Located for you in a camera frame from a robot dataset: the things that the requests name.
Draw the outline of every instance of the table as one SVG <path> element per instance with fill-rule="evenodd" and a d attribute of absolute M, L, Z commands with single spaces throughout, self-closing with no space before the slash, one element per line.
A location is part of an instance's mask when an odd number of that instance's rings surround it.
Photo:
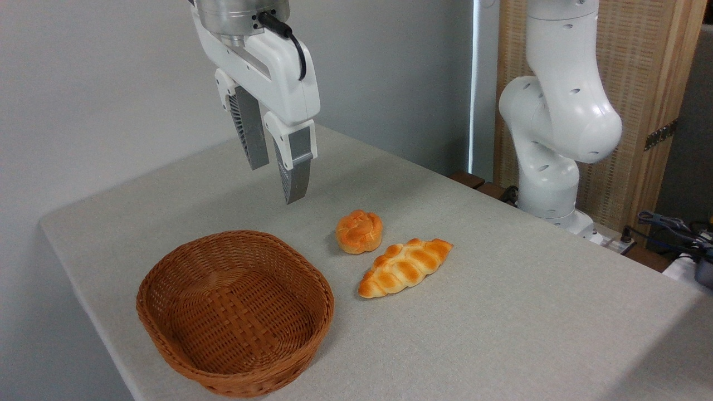
<path fill-rule="evenodd" d="M 304 255 L 335 298 L 311 366 L 266 400 L 713 400 L 710 297 L 396 156 L 317 136 L 307 197 L 292 205 L 277 167 L 251 172 L 233 140 L 41 220 L 135 399 L 225 400 L 171 370 L 135 295 L 177 246 L 250 229 Z M 381 216 L 384 242 L 347 255 L 334 227 L 357 208 Z M 415 237 L 455 246 L 416 287 L 361 299 L 374 258 Z"/>

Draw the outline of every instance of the wicker basket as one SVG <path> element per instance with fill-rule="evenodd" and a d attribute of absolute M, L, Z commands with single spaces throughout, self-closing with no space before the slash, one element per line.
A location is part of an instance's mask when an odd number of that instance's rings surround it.
<path fill-rule="evenodd" d="M 255 397 L 312 361 L 334 315 L 324 276 L 279 238 L 227 231 L 166 255 L 136 297 L 168 364 L 205 388 Z"/>

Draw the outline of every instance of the bread loaf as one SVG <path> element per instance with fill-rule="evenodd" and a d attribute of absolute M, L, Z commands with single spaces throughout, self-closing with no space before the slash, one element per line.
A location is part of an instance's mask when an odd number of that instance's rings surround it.
<path fill-rule="evenodd" d="M 405 245 L 389 246 L 364 275 L 359 284 L 359 295 L 363 298 L 383 297 L 415 286 L 438 270 L 452 248 L 452 244 L 438 238 L 432 241 L 414 238 Z"/>
<path fill-rule="evenodd" d="M 355 210 L 337 223 L 337 244 L 353 255 L 372 251 L 381 245 L 383 229 L 381 218 L 375 213 Z"/>

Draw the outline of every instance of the wall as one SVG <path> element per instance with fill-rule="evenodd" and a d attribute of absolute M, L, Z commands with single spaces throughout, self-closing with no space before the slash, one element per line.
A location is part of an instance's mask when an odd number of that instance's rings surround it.
<path fill-rule="evenodd" d="M 294 1 L 290 23 L 316 62 L 318 122 L 435 171 L 463 168 L 463 3 Z M 235 135 L 188 10 L 178 0 L 0 3 L 0 400 L 130 399 L 37 222 Z"/>
<path fill-rule="evenodd" d="M 713 25 L 704 25 L 656 207 L 687 223 L 713 215 L 712 76 Z"/>

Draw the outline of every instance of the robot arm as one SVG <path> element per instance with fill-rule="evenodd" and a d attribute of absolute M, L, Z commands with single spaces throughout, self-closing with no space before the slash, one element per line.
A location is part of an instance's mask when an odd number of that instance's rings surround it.
<path fill-rule="evenodd" d="M 518 157 L 518 207 L 584 238 L 594 225 L 575 210 L 575 161 L 601 161 L 622 133 L 597 69 L 598 9 L 598 0 L 530 0 L 526 53 L 536 77 L 514 79 L 499 104 Z"/>
<path fill-rule="evenodd" d="M 614 151 L 622 121 L 597 68 L 598 0 L 530 0 L 526 54 L 544 93 L 552 132 L 547 146 L 584 163 Z"/>
<path fill-rule="evenodd" d="M 272 135 L 287 203 L 304 196 L 317 157 L 319 91 L 312 57 L 292 30 L 287 0 L 192 0 L 195 28 L 251 168 L 270 161 Z M 261 115 L 260 106 L 267 109 Z"/>

